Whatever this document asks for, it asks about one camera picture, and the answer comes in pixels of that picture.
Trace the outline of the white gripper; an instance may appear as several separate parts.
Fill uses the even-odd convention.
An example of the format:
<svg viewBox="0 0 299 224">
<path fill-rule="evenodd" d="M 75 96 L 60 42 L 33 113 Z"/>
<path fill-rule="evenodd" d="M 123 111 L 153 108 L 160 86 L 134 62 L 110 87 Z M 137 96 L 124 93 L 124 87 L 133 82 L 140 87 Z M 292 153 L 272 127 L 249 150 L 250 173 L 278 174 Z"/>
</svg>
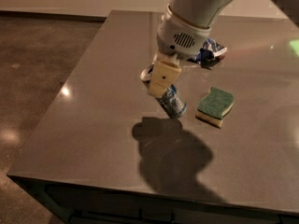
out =
<svg viewBox="0 0 299 224">
<path fill-rule="evenodd" d="M 170 6 L 166 7 L 157 31 L 157 46 L 161 53 L 157 54 L 153 65 L 149 95 L 155 98 L 164 95 L 181 73 L 179 59 L 194 57 L 210 31 L 210 28 L 185 21 Z"/>
</svg>

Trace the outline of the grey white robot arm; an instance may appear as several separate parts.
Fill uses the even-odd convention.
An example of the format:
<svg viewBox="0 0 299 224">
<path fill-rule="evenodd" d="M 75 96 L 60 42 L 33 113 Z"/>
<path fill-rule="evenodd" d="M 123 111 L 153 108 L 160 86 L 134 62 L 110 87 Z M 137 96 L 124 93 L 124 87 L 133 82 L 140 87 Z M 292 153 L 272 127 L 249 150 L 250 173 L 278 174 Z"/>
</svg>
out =
<svg viewBox="0 0 299 224">
<path fill-rule="evenodd" d="M 221 11 L 233 0 L 170 0 L 157 31 L 149 94 L 160 98 L 178 78 L 179 62 L 194 57 Z"/>
</svg>

